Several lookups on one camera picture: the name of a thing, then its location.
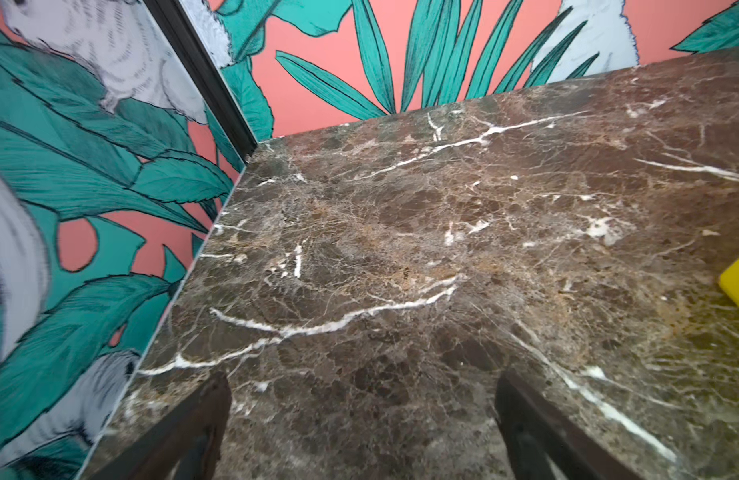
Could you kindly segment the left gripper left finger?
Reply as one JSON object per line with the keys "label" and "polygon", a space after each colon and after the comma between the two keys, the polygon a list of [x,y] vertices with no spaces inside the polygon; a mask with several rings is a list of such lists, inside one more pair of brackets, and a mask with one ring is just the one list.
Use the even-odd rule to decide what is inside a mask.
{"label": "left gripper left finger", "polygon": [[93,477],[112,480],[211,479],[231,408],[227,376],[215,372]]}

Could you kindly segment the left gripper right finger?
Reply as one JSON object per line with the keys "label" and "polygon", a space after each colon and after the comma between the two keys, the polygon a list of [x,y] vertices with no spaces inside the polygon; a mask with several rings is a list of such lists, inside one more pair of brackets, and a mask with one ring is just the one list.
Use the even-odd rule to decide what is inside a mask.
{"label": "left gripper right finger", "polygon": [[606,452],[519,374],[501,373],[497,425],[517,479],[630,479],[639,476]]}

